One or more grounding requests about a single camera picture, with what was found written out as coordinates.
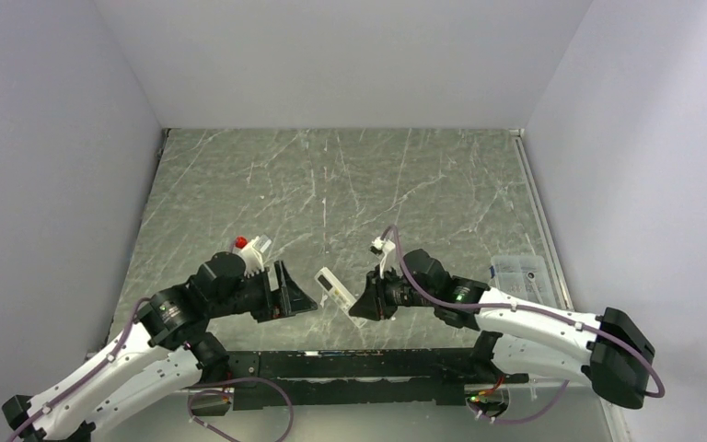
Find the red cap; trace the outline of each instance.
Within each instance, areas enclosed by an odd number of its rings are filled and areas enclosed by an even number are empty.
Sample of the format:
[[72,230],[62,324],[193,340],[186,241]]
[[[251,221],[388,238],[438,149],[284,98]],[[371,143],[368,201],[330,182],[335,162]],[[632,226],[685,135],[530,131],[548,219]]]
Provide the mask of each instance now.
[[245,237],[237,237],[234,240],[234,247],[236,247],[238,249],[242,249],[243,247],[245,247],[247,245],[248,245],[248,240],[245,239]]

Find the small white object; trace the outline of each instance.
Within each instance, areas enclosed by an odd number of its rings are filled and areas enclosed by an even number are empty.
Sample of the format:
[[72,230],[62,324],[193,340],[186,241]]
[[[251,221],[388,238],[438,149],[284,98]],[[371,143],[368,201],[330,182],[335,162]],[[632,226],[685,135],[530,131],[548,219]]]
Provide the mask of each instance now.
[[380,252],[380,277],[383,273],[397,267],[397,246],[388,239],[376,237],[373,239],[373,249]]
[[329,294],[329,297],[334,299],[334,302],[337,303],[337,306],[345,312],[345,316],[348,317],[351,322],[353,322],[353,325],[356,326],[356,328],[361,329],[362,327],[367,324],[367,320],[364,318],[356,318],[352,317],[351,315],[348,314],[348,310],[354,305],[356,302],[356,297],[351,294],[351,292],[348,291],[347,288],[345,288],[345,285],[343,285],[339,279],[337,279],[337,276],[334,275],[334,273],[331,272],[326,267],[323,267],[321,270],[319,270],[318,273],[316,273],[316,282],[319,283],[321,288],[324,289],[325,293]]
[[538,392],[535,390],[535,379],[530,379],[529,382],[529,399],[531,401],[537,401],[538,400]]
[[234,248],[234,253],[245,262],[245,275],[252,275],[264,271],[263,254],[272,245],[272,240],[267,236],[257,236],[248,242],[242,249]]

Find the clear plastic box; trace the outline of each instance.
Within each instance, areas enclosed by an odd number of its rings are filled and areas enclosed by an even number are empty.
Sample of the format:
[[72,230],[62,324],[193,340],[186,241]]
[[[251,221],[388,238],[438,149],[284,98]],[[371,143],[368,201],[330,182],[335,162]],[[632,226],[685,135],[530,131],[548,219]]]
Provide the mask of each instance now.
[[557,308],[549,270],[542,256],[492,256],[494,286],[508,295]]

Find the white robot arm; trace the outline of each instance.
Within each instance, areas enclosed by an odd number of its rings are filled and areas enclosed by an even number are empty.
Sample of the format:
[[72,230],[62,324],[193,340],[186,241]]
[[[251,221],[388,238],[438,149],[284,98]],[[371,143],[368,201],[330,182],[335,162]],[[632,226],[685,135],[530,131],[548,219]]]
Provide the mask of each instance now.
[[[664,394],[651,367],[655,349],[624,312],[607,308],[598,316],[512,297],[449,274],[424,250],[403,255],[399,236],[392,242],[388,232],[372,243],[380,264],[367,274],[350,316],[387,320],[398,307],[431,307],[446,324],[481,332],[474,352],[494,373],[568,379],[631,409],[641,408],[644,396]],[[650,375],[656,393],[646,391]]]
[[173,391],[226,378],[228,354],[206,332],[210,319],[250,313],[264,322],[318,308],[280,261],[272,290],[261,257],[269,240],[252,244],[217,253],[185,283],[140,300],[123,332],[74,373],[7,401],[8,440],[89,441]]

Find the white wall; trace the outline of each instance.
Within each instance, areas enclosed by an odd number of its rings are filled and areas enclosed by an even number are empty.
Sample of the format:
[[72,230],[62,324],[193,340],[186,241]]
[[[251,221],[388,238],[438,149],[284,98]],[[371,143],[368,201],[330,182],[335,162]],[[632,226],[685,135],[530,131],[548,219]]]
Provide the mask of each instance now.
[[655,345],[635,439],[707,440],[707,1],[595,1],[526,143],[578,307]]
[[165,127],[524,127],[591,0],[96,0]]
[[0,407],[104,338],[159,140],[91,2],[0,0]]

